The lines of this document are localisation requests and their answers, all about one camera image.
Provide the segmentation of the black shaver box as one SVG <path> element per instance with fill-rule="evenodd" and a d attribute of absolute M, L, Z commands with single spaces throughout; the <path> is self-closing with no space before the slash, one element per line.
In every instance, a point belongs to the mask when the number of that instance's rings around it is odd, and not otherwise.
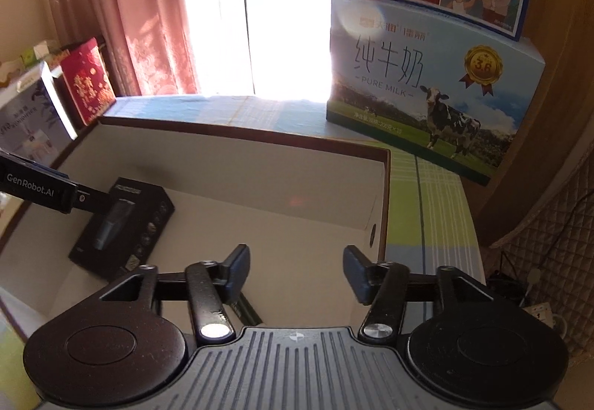
<path fill-rule="evenodd" d="M 92 216 L 68 254 L 83 269 L 114 281 L 147 262 L 175 206 L 164 188 L 120 178 L 110 210 Z"/>

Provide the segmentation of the green white tube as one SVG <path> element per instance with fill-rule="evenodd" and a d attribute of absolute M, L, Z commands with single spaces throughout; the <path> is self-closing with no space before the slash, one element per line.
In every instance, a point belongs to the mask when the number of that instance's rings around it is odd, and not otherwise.
<path fill-rule="evenodd" d="M 263 323 L 262 318 L 258 315 L 253 308 L 253 305 L 250 304 L 250 301 L 248 301 L 243 293 L 239 295 L 239 298 L 236 301 L 231 302 L 229 306 L 243 325 L 256 327 Z"/>

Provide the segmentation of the white humidifier box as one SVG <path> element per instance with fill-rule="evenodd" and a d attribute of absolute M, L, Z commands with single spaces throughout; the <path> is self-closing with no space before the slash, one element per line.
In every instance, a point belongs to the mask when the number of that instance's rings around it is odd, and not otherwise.
<path fill-rule="evenodd" d="M 0 129 L 3 150 L 44 166 L 78 137 L 45 61 L 1 92 Z"/>

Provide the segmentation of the large brown cardboard box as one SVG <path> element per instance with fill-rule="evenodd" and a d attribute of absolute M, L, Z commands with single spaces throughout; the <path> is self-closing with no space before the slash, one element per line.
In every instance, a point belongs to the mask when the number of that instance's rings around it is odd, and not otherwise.
<path fill-rule="evenodd" d="M 163 272 L 250 247 L 247 300 L 270 327 L 355 327 L 363 308 L 342 273 L 355 245 L 386 248 L 390 154 L 344 140 L 189 122 L 106 118 L 54 166 L 106 191 L 161 186 L 175 211 L 151 256 Z"/>

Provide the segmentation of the red gift box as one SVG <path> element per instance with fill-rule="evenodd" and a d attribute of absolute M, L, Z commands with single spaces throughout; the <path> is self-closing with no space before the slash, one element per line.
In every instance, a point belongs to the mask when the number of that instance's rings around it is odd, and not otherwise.
<path fill-rule="evenodd" d="M 69 50 L 59 67 L 80 125 L 89 126 L 116 102 L 96 38 Z"/>

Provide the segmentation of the white power strip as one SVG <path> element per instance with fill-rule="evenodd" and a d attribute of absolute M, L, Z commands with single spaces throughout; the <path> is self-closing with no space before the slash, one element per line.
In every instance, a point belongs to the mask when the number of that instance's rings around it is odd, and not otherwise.
<path fill-rule="evenodd" d="M 549 301 L 525 307 L 525 311 L 553 329 L 562 339 L 567 335 L 568 324 L 566 320 L 552 310 Z"/>

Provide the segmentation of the quilted brown chair cover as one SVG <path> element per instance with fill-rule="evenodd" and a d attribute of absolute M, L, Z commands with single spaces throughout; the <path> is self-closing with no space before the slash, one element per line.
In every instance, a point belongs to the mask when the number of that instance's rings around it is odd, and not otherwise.
<path fill-rule="evenodd" d="M 525 222 L 491 245 L 513 273 L 540 279 L 529 291 L 567 322 L 574 364 L 593 358 L 593 155 L 582 156 L 568 180 Z"/>

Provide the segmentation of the pure milk carton box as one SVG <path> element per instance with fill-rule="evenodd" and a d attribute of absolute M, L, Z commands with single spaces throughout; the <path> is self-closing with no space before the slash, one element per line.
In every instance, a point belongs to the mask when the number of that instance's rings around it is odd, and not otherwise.
<path fill-rule="evenodd" d="M 529 40 L 384 0 L 332 0 L 327 121 L 487 185 L 545 69 Z"/>

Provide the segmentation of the pink curtain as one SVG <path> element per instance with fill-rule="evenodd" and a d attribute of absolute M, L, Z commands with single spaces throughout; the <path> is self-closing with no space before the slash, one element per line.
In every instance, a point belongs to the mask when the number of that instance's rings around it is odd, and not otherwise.
<path fill-rule="evenodd" d="M 198 90 L 185 0 L 47 0 L 64 43 L 103 36 L 121 95 Z"/>

